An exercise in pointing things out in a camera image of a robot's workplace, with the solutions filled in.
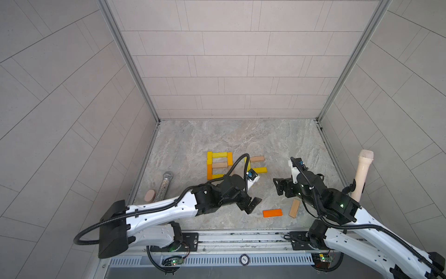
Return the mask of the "yellow block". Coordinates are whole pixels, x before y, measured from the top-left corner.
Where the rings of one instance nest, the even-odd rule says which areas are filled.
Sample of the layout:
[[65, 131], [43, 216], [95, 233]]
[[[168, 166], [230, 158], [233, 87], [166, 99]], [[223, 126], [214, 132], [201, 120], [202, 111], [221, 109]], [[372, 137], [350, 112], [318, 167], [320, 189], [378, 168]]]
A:
[[244, 163], [245, 163], [245, 167], [246, 167], [246, 172], [248, 172], [251, 169], [250, 159], [248, 157], [245, 157]]
[[220, 178], [222, 178], [222, 177], [224, 177], [224, 174], [213, 174], [212, 175], [212, 180], [214, 180], [214, 179], [220, 179]]
[[266, 167], [257, 167], [253, 169], [257, 174], [267, 173], [268, 170]]
[[227, 158], [228, 153], [227, 152], [213, 152], [212, 157], [213, 158]]
[[212, 165], [212, 164], [213, 164], [213, 153], [208, 152], [207, 153], [207, 165]]

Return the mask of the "amber orange block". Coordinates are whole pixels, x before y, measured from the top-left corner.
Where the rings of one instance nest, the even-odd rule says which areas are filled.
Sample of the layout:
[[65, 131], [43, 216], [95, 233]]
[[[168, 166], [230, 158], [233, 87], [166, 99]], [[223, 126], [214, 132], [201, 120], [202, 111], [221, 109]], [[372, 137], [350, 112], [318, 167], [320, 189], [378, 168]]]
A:
[[227, 153], [227, 163], [228, 163], [228, 166], [232, 166], [233, 165], [233, 155], [232, 155], [232, 152], [228, 152]]

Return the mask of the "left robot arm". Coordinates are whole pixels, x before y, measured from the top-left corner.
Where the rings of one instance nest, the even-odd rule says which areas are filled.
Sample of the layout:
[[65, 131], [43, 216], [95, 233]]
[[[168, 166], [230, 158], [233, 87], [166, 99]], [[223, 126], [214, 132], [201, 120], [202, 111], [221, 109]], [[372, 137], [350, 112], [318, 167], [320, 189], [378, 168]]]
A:
[[98, 223], [80, 231], [73, 243], [98, 245], [98, 257], [107, 259], [135, 244], [160, 248], [179, 246], [182, 232], [177, 219], [208, 215], [233, 204], [249, 215], [261, 202], [261, 198], [248, 194], [259, 180], [259, 175], [248, 168], [249, 159], [249, 154], [244, 153], [222, 177], [189, 186], [175, 198], [146, 205], [116, 201]]

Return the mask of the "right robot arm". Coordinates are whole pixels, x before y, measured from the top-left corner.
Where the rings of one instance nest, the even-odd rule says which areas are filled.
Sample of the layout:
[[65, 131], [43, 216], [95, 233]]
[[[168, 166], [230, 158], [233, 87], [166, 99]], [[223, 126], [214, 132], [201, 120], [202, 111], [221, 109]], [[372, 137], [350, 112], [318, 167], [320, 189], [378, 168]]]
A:
[[274, 179], [273, 183], [278, 195], [300, 198], [317, 212], [299, 242], [348, 254], [390, 279], [445, 278], [444, 257], [400, 238], [348, 194], [328, 188], [322, 175], [303, 171], [289, 179]]

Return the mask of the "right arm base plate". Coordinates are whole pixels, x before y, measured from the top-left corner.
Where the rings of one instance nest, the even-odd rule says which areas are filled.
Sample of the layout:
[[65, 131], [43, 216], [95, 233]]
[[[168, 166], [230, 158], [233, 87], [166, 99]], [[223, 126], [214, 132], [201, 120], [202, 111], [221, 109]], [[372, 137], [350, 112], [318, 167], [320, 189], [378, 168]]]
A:
[[330, 250], [330, 248], [325, 245], [325, 238], [312, 232], [291, 231], [284, 235], [283, 238], [291, 243], [294, 251]]

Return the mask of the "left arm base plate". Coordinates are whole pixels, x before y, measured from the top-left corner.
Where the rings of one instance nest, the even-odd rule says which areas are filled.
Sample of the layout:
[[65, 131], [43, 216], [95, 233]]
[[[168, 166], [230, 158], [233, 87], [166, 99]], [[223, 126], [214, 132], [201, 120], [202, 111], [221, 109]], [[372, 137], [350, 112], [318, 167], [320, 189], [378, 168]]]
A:
[[198, 232], [184, 232], [182, 234], [182, 242], [173, 242], [172, 244], [160, 248], [158, 246], [150, 246], [151, 252], [196, 252], [199, 240]]

